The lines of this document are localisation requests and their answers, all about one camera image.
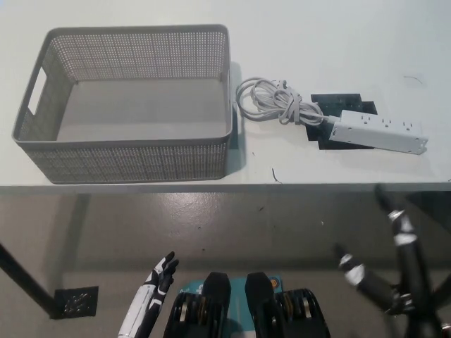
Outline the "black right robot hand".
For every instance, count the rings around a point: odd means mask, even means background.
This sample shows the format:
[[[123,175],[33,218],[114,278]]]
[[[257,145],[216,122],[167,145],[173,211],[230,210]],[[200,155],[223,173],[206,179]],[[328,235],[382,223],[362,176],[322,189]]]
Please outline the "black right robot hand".
[[[432,288],[421,242],[405,207],[383,185],[377,184],[373,191],[391,227],[400,281],[389,284],[339,243],[333,249],[338,268],[348,284],[383,313],[407,318],[405,337],[449,337],[450,324],[440,319],[438,310],[450,301],[450,278]]]

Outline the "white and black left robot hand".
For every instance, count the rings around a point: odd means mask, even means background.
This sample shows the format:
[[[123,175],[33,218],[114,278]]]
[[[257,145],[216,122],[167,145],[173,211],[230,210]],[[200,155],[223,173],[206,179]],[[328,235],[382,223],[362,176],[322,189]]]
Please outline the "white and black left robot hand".
[[[126,313],[118,337],[149,337],[173,284],[179,264],[175,252],[164,256],[138,288]]]

